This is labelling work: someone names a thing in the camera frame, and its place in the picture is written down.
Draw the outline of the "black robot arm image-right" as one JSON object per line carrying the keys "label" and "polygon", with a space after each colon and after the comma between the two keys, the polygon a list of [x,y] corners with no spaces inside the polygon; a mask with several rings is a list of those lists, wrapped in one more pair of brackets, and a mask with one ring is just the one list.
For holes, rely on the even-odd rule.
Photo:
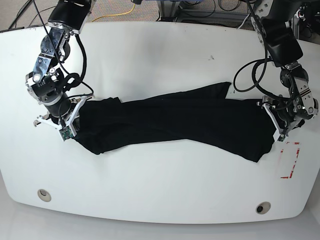
{"label": "black robot arm image-right", "polygon": [[[302,1],[248,0],[246,4],[248,17],[264,48],[264,58],[251,61],[253,85],[244,92],[257,88],[263,93],[259,106],[265,109],[276,128],[274,140],[282,142],[290,131],[319,113],[319,102],[309,87],[309,76],[298,62],[303,51],[291,23]],[[263,65],[264,73],[269,62],[281,69],[280,81],[288,89],[289,97],[275,95],[260,86],[264,75],[257,77],[257,69]]]}

